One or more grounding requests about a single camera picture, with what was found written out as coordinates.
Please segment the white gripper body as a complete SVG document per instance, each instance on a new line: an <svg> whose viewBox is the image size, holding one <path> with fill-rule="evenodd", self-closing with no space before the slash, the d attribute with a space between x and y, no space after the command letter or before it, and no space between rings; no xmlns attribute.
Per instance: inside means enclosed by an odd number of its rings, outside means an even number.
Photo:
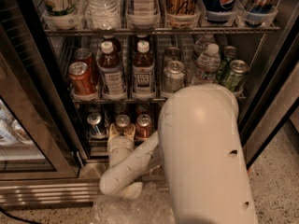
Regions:
<svg viewBox="0 0 299 224"><path fill-rule="evenodd" d="M127 156L134 150L135 143L126 136L116 136L108 141L107 152L109 158L109 166L112 167Z"/></svg>

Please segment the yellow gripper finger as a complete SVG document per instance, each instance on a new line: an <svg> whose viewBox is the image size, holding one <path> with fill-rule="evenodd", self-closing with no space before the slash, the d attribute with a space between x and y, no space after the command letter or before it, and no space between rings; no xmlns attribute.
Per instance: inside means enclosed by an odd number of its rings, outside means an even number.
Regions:
<svg viewBox="0 0 299 224"><path fill-rule="evenodd" d="M129 128L129 130L127 132L127 136L131 140L135 140L135 125L134 124L132 124L131 127Z"/></svg>
<svg viewBox="0 0 299 224"><path fill-rule="evenodd" d="M120 133L118 132L118 129L114 123L112 123L109 127L109 132L108 132L108 140L111 141L115 137L119 136Z"/></svg>

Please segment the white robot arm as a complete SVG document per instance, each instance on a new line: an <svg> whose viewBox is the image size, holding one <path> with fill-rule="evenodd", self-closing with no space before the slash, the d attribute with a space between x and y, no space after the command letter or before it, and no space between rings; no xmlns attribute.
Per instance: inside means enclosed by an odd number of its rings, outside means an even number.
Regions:
<svg viewBox="0 0 299 224"><path fill-rule="evenodd" d="M136 178L161 164L177 224L258 224L237 117L237 100L221 85L177 91L158 130L104 172L101 192L126 197Z"/></svg>

